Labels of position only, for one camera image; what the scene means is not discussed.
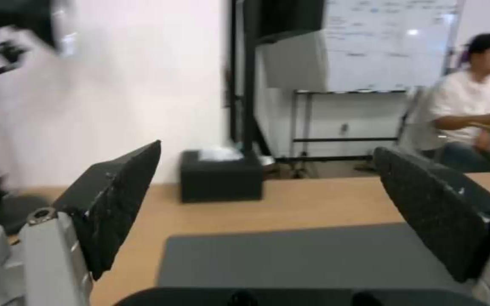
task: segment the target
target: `lamp arm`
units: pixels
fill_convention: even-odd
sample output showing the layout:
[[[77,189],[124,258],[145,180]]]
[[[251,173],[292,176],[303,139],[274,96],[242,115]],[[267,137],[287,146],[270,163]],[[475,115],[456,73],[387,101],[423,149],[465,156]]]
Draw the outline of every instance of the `lamp arm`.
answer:
[[[7,61],[4,66],[0,67],[0,75],[5,72],[14,70],[20,66],[20,59],[22,54],[24,54],[26,50],[12,41],[4,41],[0,42],[0,55]]]

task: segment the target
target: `jeans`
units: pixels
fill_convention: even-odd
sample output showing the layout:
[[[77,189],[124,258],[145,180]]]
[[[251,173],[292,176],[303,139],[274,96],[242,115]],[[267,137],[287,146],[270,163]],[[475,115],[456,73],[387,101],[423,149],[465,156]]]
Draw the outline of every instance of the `jeans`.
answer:
[[[446,167],[463,173],[490,172],[490,153],[476,150],[471,145],[450,142],[444,145],[441,160]],[[423,155],[433,159],[436,150],[423,151]]]

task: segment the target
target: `white wall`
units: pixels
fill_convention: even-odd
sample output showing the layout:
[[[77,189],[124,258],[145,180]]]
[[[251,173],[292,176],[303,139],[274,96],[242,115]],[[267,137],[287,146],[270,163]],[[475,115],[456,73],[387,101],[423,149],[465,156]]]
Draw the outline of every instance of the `white wall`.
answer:
[[[470,37],[490,31],[490,1],[466,0],[459,25],[455,47],[465,44]],[[274,155],[289,156],[291,93],[266,88],[262,56],[259,58],[257,89],[257,117]],[[395,136],[399,118],[406,107],[403,94],[346,94],[315,97],[311,138],[341,137],[342,124],[348,124],[346,137]],[[298,138],[302,137],[304,102],[298,112]],[[390,142],[311,143],[311,156],[366,155],[379,145]],[[302,150],[296,144],[295,155]]]
[[[179,153],[220,145],[224,2],[77,0],[78,54],[21,34],[23,68],[0,76],[0,168],[19,186],[70,184],[89,165],[156,139],[154,182]]]

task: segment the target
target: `gray mat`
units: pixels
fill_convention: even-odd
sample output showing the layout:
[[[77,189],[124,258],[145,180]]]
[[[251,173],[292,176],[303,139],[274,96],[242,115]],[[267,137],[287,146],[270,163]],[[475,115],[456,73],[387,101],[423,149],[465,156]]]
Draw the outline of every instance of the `gray mat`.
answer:
[[[467,292],[405,223],[174,236],[157,285]]]

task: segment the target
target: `electrical outlet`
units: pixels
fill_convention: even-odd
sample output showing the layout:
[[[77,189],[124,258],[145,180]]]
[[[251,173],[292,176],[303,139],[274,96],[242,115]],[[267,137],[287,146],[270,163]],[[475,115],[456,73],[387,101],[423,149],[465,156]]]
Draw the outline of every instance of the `electrical outlet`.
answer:
[[[342,124],[342,127],[340,127],[340,135],[344,136],[348,133],[348,131],[349,131],[349,124],[347,123]]]

